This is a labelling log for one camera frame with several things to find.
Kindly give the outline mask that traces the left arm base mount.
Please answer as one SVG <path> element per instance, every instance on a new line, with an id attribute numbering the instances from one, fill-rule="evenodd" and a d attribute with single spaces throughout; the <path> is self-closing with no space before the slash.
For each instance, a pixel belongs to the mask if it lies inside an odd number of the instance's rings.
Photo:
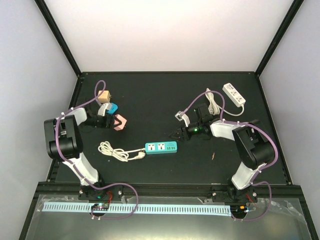
<path id="1" fill-rule="evenodd" d="M 123 185 L 117 184 L 103 190 L 97 190 L 91 186 L 81 186 L 78 194 L 79 200 L 94 201 L 118 201 L 123 192 Z"/>

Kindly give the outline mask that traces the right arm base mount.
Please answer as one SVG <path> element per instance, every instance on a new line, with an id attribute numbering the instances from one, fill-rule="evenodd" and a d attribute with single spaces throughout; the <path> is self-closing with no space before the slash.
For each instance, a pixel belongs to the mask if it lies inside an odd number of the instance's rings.
<path id="1" fill-rule="evenodd" d="M 239 190 L 233 185 L 229 184 L 220 184 L 213 185 L 210 188 L 210 192 L 208 193 L 208 197 L 212 198 L 213 202 L 217 203 L 248 203 L 253 201 L 257 203 L 257 197 L 254 196 L 255 189 L 251 186 Z"/>

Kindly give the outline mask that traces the white power strip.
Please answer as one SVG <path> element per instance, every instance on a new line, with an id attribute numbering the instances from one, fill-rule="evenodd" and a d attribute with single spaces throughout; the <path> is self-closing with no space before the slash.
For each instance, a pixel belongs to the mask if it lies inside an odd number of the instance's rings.
<path id="1" fill-rule="evenodd" d="M 237 91 L 237 89 L 231 83 L 224 84 L 222 90 L 238 108 L 245 106 L 245 98 Z"/>

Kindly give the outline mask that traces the blue cube adapter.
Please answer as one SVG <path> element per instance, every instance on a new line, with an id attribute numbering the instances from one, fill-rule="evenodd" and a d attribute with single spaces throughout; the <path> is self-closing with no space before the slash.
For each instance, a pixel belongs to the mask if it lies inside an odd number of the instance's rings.
<path id="1" fill-rule="evenodd" d="M 108 114 L 113 115 L 118 110 L 118 106 L 115 103 L 109 104 Z"/>

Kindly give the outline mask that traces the pink cube adapter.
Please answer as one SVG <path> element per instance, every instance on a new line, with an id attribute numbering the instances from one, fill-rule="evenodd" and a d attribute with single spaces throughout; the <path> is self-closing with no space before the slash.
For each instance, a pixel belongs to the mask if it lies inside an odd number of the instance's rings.
<path id="1" fill-rule="evenodd" d="M 113 129 L 116 131 L 122 131 L 127 124 L 127 119 L 120 114 L 116 114 L 114 117 L 115 119 Z"/>

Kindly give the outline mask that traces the teal power strip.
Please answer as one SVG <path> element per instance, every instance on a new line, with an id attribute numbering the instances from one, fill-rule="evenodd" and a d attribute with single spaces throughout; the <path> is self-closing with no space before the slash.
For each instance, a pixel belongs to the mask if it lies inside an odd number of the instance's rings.
<path id="1" fill-rule="evenodd" d="M 172 154 L 178 151 L 176 141 L 150 142 L 145 144 L 147 155 Z"/>

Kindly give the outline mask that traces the large orange cube adapter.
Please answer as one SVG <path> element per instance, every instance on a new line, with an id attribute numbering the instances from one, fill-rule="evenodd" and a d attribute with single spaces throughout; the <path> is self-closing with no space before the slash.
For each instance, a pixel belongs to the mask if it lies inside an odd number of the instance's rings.
<path id="1" fill-rule="evenodd" d="M 111 94 L 109 90 L 99 90 L 98 91 L 98 95 L 99 97 L 97 98 L 98 102 L 100 104 L 106 104 L 106 103 L 110 103 L 111 101 Z"/>

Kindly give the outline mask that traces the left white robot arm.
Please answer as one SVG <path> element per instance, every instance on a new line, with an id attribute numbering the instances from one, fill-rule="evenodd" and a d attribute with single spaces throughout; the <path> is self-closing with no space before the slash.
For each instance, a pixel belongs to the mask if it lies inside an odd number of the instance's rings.
<path id="1" fill-rule="evenodd" d="M 52 159 L 59 160 L 68 166 L 78 177 L 81 190 L 89 193 L 97 200 L 103 199 L 108 192 L 103 178 L 84 154 L 84 145 L 80 134 L 79 125 L 88 122 L 98 128 L 122 130 L 127 120 L 120 114 L 108 114 L 100 109 L 93 117 L 87 116 L 83 107 L 71 108 L 66 113 L 61 113 L 57 118 L 44 122 L 46 150 Z M 178 144 L 175 141 L 146 143 L 143 148 L 125 151 L 122 148 L 113 148 L 109 141 L 103 141 L 98 146 L 98 151 L 120 162 L 127 163 L 143 159 L 146 155 L 175 154 Z"/>

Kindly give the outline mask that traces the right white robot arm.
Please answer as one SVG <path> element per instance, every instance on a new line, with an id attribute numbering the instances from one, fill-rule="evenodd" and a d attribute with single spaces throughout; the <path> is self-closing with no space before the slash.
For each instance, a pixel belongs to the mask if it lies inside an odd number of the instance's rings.
<path id="1" fill-rule="evenodd" d="M 175 114 L 183 124 L 170 137 L 178 141 L 188 141 L 192 136 L 205 135 L 209 138 L 224 138 L 235 142 L 240 165 L 232 176 L 227 187 L 228 198 L 234 202 L 240 201 L 245 195 L 245 189 L 253 185 L 256 176 L 269 164 L 278 159 L 275 143 L 265 133 L 259 120 L 251 122 L 232 122 L 219 119 L 209 112 L 205 104 L 194 109 L 196 121 L 179 111 Z"/>

